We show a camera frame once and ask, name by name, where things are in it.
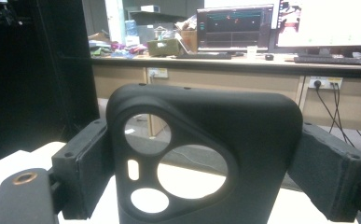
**wooden desk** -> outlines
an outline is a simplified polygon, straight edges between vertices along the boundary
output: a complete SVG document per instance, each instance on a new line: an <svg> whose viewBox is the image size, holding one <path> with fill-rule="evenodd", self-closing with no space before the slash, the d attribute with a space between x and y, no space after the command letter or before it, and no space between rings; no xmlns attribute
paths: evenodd
<svg viewBox="0 0 361 224"><path fill-rule="evenodd" d="M304 120L318 125L331 125L314 89L308 89L311 76L343 77L340 89L342 126L361 130L361 66L300 64L286 62L288 56L275 55L274 61L263 56L255 60L244 57L232 60L176 60L166 58L93 59L93 72L98 97L108 98L118 87L128 83L156 83L232 91L281 93L294 100ZM150 78L148 67L168 68L168 78ZM320 90L334 114L334 93Z"/></svg>

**oval hole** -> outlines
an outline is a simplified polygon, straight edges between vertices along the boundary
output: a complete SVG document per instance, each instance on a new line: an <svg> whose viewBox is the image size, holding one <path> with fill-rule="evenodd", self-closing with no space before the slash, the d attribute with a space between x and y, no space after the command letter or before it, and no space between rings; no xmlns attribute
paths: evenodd
<svg viewBox="0 0 361 224"><path fill-rule="evenodd" d="M124 133L128 144L145 155L162 152L172 138L169 125L151 114L139 114L128 119Z"/></svg>
<svg viewBox="0 0 361 224"><path fill-rule="evenodd" d="M160 161L157 172L161 185L171 194L199 199L221 188L228 166L215 150L191 145L169 151Z"/></svg>
<svg viewBox="0 0 361 224"><path fill-rule="evenodd" d="M139 179L139 162L135 160L128 160L128 177L131 180Z"/></svg>
<svg viewBox="0 0 361 224"><path fill-rule="evenodd" d="M169 205L168 197L157 189L137 189L131 195L133 205L146 213L159 213Z"/></svg>

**white monitor screen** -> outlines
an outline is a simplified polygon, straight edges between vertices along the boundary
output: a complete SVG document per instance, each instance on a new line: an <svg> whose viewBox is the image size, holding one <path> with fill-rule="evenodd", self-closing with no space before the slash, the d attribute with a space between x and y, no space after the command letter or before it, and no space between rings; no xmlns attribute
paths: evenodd
<svg viewBox="0 0 361 224"><path fill-rule="evenodd" d="M361 0L280 0L277 47L361 46Z"/></svg>

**beige panel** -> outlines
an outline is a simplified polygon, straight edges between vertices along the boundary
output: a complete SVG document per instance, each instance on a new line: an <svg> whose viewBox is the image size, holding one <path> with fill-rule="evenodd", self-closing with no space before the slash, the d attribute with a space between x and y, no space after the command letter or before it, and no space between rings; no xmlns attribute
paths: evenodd
<svg viewBox="0 0 361 224"><path fill-rule="evenodd" d="M154 78L155 84L231 91L277 92L292 100L299 98L299 77L199 70L169 69L168 78Z"/></svg>
<svg viewBox="0 0 361 224"><path fill-rule="evenodd" d="M320 90L319 92L334 116L334 92L330 90ZM315 89L308 89L302 114L305 121L318 125L331 125L331 118L319 100ZM340 119L343 128L361 130L361 79L345 78L343 80L340 89Z"/></svg>
<svg viewBox="0 0 361 224"><path fill-rule="evenodd" d="M94 65L92 69L99 98L108 99L113 91L126 84L146 83L143 67Z"/></svg>

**monitor screen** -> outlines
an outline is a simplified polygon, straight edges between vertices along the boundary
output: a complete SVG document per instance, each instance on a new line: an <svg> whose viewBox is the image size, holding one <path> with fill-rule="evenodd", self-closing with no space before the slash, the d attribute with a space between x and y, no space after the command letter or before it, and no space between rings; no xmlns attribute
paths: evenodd
<svg viewBox="0 0 361 224"><path fill-rule="evenodd" d="M361 0L280 0L276 46L361 46Z"/></svg>
<svg viewBox="0 0 361 224"><path fill-rule="evenodd" d="M268 49L273 5L197 10L199 51Z"/></svg>

